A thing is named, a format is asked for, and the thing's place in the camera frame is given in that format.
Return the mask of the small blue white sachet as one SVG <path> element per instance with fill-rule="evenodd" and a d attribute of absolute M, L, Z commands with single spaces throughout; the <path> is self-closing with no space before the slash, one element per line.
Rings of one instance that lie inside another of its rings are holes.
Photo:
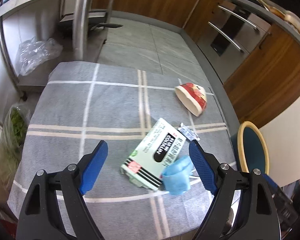
<path fill-rule="evenodd" d="M 177 128 L 177 130 L 188 140 L 188 141 L 200 141 L 200 137 L 198 134 L 191 130 L 188 126 L 184 125 L 183 123 Z"/>

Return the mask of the red floral paper bowl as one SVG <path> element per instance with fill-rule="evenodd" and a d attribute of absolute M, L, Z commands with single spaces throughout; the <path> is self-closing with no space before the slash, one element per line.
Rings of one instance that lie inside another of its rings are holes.
<path fill-rule="evenodd" d="M 207 107 L 206 91 L 194 83 L 184 83 L 174 88 L 177 98 L 194 116 L 200 116 Z"/>

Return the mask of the wooden kitchen cabinets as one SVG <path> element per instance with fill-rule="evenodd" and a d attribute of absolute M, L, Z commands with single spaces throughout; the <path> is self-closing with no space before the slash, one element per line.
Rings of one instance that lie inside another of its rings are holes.
<path fill-rule="evenodd" d="M 300 35 L 250 0 L 93 0 L 183 29 L 213 67 L 240 122 L 263 127 L 300 96 Z"/>

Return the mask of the teal bin with yellow rim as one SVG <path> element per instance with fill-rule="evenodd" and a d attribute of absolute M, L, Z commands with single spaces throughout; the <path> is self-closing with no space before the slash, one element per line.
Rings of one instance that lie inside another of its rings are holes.
<path fill-rule="evenodd" d="M 258 168 L 261 173 L 269 174 L 270 161 L 265 139 L 255 124 L 243 122 L 238 129 L 233 146 L 237 154 L 239 169 L 251 172 Z"/>

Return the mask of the green white medicine box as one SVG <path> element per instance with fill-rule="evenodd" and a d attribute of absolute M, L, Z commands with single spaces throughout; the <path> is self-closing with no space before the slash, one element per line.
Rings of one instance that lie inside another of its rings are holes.
<path fill-rule="evenodd" d="M 160 118 L 121 165 L 121 173 L 138 187 L 157 191 L 162 173 L 177 158 L 186 138 Z"/>

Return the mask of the bag of green vegetables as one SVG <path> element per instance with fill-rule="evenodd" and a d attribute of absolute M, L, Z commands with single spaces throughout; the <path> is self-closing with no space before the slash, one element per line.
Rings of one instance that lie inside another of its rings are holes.
<path fill-rule="evenodd" d="M 16 103 L 9 109 L 0 137 L 0 178 L 9 190 L 21 161 L 31 111 L 25 103 Z"/>

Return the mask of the clear plastic bag on shelf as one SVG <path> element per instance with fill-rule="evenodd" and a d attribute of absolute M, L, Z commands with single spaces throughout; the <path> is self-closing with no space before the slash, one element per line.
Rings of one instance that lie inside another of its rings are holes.
<path fill-rule="evenodd" d="M 36 37 L 19 44 L 15 57 L 15 71 L 17 75 L 27 76 L 39 65 L 55 59 L 61 55 L 63 46 L 54 38 L 46 41 L 37 40 Z"/>

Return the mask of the stainless steel oven drawers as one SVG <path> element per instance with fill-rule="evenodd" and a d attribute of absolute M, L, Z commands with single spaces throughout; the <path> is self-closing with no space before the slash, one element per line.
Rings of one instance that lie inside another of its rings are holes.
<path fill-rule="evenodd" d="M 261 42 L 270 26 L 260 16 L 224 0 L 213 9 L 197 45 L 225 83 Z"/>

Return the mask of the stainless steel rack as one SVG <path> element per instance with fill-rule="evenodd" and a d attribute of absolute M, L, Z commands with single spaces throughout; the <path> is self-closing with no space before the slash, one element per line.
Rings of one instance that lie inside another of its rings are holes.
<path fill-rule="evenodd" d="M 41 92 L 48 75 L 62 61 L 96 62 L 107 40 L 113 0 L 1 0 L 0 56 L 17 96 L 25 99 L 29 91 Z M 24 40 L 55 38 L 61 54 L 44 63 L 28 76 L 22 76 L 15 63 L 16 53 L 8 52 L 4 24 L 15 20 L 16 44 Z"/>

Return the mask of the white plate on counter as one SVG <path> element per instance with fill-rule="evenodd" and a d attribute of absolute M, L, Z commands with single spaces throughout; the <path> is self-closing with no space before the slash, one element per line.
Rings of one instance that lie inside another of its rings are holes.
<path fill-rule="evenodd" d="M 296 16 L 293 12 L 286 10 L 285 12 L 285 21 L 292 25 L 300 34 L 300 18 Z"/>

